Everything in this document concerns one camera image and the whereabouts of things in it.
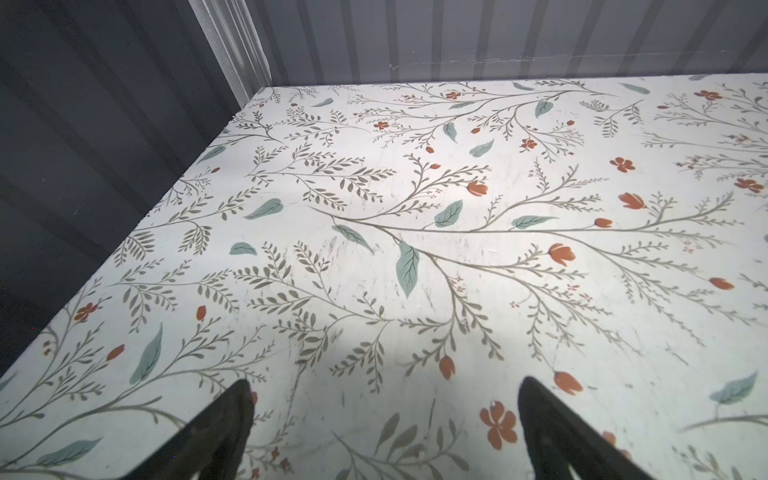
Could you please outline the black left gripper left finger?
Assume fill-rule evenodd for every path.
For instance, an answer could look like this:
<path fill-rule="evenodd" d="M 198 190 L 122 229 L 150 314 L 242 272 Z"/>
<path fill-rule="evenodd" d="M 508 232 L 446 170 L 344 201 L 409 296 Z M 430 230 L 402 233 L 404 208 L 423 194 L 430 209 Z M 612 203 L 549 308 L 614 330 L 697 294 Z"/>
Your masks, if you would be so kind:
<path fill-rule="evenodd" d="M 234 382 L 127 479 L 233 479 L 253 426 L 248 381 Z"/>

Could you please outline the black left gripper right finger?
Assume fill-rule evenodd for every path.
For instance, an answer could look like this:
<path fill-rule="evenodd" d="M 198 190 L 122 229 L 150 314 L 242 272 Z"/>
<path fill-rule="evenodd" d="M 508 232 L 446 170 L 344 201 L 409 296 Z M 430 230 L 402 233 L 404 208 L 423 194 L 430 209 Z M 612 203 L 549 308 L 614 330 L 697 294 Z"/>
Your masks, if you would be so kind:
<path fill-rule="evenodd" d="M 537 379 L 518 392 L 519 419 L 537 479 L 650 480 Z"/>

